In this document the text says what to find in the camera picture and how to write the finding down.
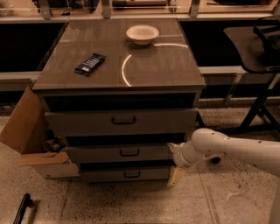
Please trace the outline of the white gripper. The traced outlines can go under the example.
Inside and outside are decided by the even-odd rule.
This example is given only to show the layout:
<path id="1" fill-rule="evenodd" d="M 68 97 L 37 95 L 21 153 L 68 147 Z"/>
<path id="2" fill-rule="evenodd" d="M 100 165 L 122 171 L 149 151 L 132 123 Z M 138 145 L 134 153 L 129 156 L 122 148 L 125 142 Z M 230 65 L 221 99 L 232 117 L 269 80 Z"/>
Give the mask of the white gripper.
<path id="1" fill-rule="evenodd" d="M 201 155 L 195 150 L 191 141 L 175 144 L 167 144 L 173 153 L 173 160 L 178 167 L 172 167 L 167 185 L 175 186 L 184 176 L 185 170 L 201 160 Z"/>

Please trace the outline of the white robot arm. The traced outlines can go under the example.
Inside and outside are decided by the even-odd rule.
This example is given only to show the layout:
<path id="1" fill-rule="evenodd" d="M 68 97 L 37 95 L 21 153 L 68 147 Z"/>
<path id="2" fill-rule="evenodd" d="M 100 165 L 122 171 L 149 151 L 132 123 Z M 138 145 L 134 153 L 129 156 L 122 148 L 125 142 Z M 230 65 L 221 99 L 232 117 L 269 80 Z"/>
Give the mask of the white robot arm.
<path id="1" fill-rule="evenodd" d="M 258 139 L 235 138 L 212 129 L 195 130 L 185 143 L 167 144 L 175 165 L 168 186 L 175 186 L 186 170 L 199 161 L 229 156 L 244 164 L 280 177 L 280 143 Z"/>

